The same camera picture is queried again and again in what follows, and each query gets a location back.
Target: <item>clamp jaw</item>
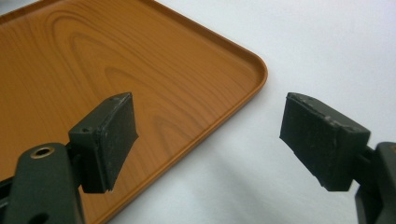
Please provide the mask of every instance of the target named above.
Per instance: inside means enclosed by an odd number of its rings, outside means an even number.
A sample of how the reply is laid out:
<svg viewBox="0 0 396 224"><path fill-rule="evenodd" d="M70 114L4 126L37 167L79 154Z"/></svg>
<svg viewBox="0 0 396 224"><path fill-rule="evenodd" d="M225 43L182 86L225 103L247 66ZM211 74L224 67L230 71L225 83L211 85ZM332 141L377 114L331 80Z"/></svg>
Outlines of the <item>clamp jaw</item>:
<svg viewBox="0 0 396 224"><path fill-rule="evenodd" d="M396 143L367 147L370 131L321 101L289 93L280 138L327 191L355 196L359 223L396 220Z"/></svg>
<svg viewBox="0 0 396 224"><path fill-rule="evenodd" d="M69 139L22 153L15 176L0 182L0 223L84 223L78 187L112 190L137 139L132 94L104 100Z"/></svg>

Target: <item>orange tray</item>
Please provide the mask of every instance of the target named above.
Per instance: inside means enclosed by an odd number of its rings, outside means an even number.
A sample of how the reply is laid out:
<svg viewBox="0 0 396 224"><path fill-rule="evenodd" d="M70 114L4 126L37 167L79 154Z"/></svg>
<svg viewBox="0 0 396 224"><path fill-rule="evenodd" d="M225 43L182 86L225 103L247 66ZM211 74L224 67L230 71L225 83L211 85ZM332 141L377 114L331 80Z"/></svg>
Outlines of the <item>orange tray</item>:
<svg viewBox="0 0 396 224"><path fill-rule="evenodd" d="M139 139L111 193L81 194L109 220L257 93L264 62L156 2L40 1L0 17L0 180L23 151L67 143L108 96L131 91Z"/></svg>

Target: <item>white surface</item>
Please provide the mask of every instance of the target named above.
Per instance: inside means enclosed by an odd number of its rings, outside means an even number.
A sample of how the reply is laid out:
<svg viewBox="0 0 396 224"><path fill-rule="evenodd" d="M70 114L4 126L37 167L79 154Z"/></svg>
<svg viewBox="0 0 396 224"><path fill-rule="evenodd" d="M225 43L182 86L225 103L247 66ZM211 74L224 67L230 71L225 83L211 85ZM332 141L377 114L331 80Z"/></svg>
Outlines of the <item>white surface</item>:
<svg viewBox="0 0 396 224"><path fill-rule="evenodd" d="M6 14L20 7L29 5L37 0L0 0L0 15Z"/></svg>
<svg viewBox="0 0 396 224"><path fill-rule="evenodd" d="M159 2L258 54L269 77L111 223L357 223L357 185L327 192L278 136L295 91L371 130L370 147L396 142L396 3Z"/></svg>

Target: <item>screw hole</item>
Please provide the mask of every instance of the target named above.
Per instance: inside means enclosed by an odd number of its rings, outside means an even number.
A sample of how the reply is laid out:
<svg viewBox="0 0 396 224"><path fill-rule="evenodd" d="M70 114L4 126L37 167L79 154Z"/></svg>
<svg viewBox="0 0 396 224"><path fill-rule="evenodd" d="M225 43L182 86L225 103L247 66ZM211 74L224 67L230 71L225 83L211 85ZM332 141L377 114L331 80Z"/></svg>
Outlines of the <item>screw hole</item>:
<svg viewBox="0 0 396 224"><path fill-rule="evenodd" d="M49 215L47 215L46 213L40 213L32 217L29 220L29 224L43 224L46 223L48 219Z"/></svg>
<svg viewBox="0 0 396 224"><path fill-rule="evenodd" d="M53 147L41 147L41 148L37 149L36 151L34 151L32 153L32 155L30 155L30 157L32 157L33 159L41 159L44 157L48 157L54 151L55 151L55 148L53 148Z"/></svg>

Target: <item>metal hole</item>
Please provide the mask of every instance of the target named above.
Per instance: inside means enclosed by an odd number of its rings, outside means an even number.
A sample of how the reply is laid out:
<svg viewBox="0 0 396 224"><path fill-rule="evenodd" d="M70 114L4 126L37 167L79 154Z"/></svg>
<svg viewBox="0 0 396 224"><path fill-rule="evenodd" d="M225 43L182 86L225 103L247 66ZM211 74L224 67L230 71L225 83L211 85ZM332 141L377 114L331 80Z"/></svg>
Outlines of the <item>metal hole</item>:
<svg viewBox="0 0 396 224"><path fill-rule="evenodd" d="M32 157L33 159L41 159L41 158L48 157L54 151L55 151L55 148L53 148L53 147L41 147L41 148L36 149L30 155L30 157Z"/></svg>

